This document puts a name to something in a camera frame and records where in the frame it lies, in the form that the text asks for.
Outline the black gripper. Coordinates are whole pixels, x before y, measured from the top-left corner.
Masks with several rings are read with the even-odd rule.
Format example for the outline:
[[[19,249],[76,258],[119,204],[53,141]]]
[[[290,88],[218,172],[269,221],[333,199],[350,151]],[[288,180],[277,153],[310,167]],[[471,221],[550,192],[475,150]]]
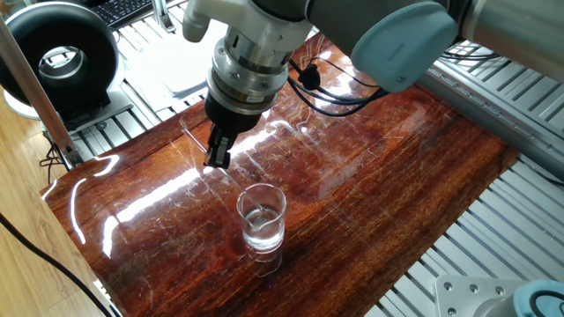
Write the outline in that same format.
[[[236,113],[216,101],[210,93],[206,96],[204,110],[213,122],[204,164],[227,169],[231,160],[229,151],[233,148],[237,134],[253,129],[258,124],[261,114]],[[234,135],[223,135],[221,131]]]

